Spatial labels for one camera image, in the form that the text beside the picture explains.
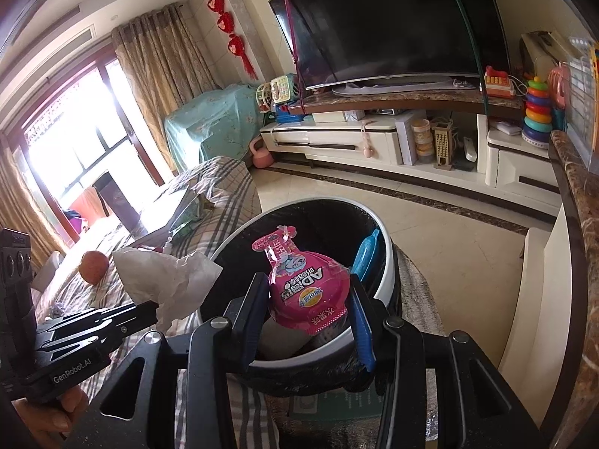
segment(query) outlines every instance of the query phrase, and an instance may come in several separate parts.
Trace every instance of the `black television screen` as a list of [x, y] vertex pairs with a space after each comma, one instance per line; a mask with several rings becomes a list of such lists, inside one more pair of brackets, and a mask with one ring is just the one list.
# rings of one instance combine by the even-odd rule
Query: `black television screen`
[[[456, 0], [289, 0], [307, 88], [380, 76], [478, 76]], [[461, 0], [481, 65], [509, 70], [495, 0]], [[284, 0], [270, 0], [289, 47]]]

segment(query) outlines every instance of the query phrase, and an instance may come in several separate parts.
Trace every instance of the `crumpled tissue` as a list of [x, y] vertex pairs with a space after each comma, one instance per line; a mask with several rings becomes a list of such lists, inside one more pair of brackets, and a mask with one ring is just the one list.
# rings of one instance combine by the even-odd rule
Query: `crumpled tissue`
[[125, 247], [113, 252], [115, 267], [131, 300], [136, 304], [153, 300], [156, 328], [166, 332], [174, 319], [195, 312], [222, 272], [199, 251], [175, 258], [156, 251]]

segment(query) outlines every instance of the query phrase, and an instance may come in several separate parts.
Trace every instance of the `purple strap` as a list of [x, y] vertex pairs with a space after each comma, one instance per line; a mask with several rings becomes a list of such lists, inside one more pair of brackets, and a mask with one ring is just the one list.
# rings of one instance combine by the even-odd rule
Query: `purple strap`
[[293, 47], [292, 55], [294, 58], [295, 73], [298, 75], [299, 105], [301, 106], [301, 112], [305, 115], [306, 112], [305, 112], [305, 108], [304, 108], [304, 98], [302, 97], [303, 79], [301, 78], [300, 69], [298, 67], [298, 53], [297, 53], [297, 47], [295, 45], [294, 22], [293, 22], [293, 20], [291, 20], [291, 4], [290, 4], [289, 0], [284, 0], [284, 1], [285, 1], [285, 12], [287, 13], [287, 22], [289, 22], [289, 32], [291, 34], [291, 47]]

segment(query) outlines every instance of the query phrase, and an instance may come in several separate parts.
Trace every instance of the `tiled floor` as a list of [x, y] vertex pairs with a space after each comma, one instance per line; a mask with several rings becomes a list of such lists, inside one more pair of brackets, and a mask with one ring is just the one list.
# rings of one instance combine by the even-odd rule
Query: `tiled floor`
[[[301, 166], [276, 164], [295, 170]], [[522, 226], [551, 226], [478, 201], [422, 187], [349, 172], [312, 169], [314, 174], [404, 190], [463, 208], [501, 217]], [[414, 261], [429, 282], [445, 330], [467, 331], [495, 364], [507, 342], [522, 272], [524, 236], [457, 214], [354, 187], [254, 170], [262, 210], [310, 196], [354, 199], [379, 215], [394, 243]]]

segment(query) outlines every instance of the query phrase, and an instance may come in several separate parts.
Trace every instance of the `human hand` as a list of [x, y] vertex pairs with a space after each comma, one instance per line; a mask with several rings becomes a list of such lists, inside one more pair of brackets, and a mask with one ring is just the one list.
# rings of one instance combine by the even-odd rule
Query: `human hand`
[[69, 388], [61, 396], [63, 410], [15, 400], [14, 408], [43, 449], [60, 449], [58, 433], [70, 432], [73, 423], [88, 408], [88, 396], [79, 386]]

